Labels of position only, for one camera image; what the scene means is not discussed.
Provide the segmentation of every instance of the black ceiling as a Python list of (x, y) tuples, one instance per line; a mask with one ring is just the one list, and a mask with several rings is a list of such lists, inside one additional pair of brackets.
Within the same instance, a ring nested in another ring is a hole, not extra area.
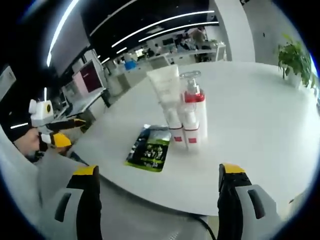
[[(128, 0), (112, 1), (108, 5), (104, 0), (94, 0), (81, 10), (82, 19), (88, 33), (91, 33), (105, 18), (123, 6)], [(90, 37), (90, 43), (101, 55), (101, 60), (115, 57), (116, 52), (124, 47), (131, 49), (140, 43), (138, 40), (148, 36), (147, 32), (139, 32), (136, 35), (111, 48), (111, 45), (123, 37), (145, 26), (173, 16), (198, 11), (207, 11), (209, 0), (137, 0), (122, 9)], [(207, 21), (207, 14), (199, 14), (177, 18), (161, 23), (162, 28), (171, 29), (182, 25), (202, 23)]]

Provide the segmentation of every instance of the green packet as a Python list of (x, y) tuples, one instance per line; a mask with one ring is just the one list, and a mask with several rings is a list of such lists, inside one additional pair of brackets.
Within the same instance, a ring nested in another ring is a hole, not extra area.
[(171, 133), (167, 126), (145, 124), (126, 158), (125, 165), (161, 172), (170, 143)]

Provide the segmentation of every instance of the red label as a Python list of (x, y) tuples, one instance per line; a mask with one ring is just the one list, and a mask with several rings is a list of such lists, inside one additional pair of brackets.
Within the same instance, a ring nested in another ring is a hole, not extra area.
[(175, 140), (176, 142), (182, 142), (182, 137), (180, 137), (180, 136), (175, 136), (175, 137), (174, 137), (174, 140)]
[(188, 138), (189, 140), (189, 143), (190, 144), (196, 144), (197, 143), (197, 139), (194, 137), (194, 138)]

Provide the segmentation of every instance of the white round table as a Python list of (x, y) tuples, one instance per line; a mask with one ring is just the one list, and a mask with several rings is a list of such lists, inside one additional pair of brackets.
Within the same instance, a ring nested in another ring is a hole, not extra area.
[(277, 66), (204, 62), (208, 144), (199, 154), (169, 146), (164, 168), (150, 172), (125, 160), (144, 124), (165, 124), (158, 99), (144, 79), (111, 106), (73, 150), (100, 174), (130, 193), (171, 209), (218, 215), (219, 164), (245, 169), (277, 203), (278, 211), (312, 182), (318, 163), (320, 121), (308, 91), (285, 84)]

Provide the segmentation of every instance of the black cable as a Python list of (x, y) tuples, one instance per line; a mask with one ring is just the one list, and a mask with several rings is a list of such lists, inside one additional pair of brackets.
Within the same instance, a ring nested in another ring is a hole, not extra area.
[(216, 237), (215, 237), (215, 235), (214, 235), (214, 232), (212, 231), (211, 227), (209, 227), (209, 225), (208, 225), (205, 221), (203, 221), (198, 215), (191, 214), (190, 216), (191, 216), (191, 218), (193, 218), (194, 220), (199, 221), (199, 222), (202, 224), (202, 226), (204, 226), (205, 229), (208, 230), (208, 232), (210, 233), (210, 236), (211, 236), (212, 240), (216, 240)]

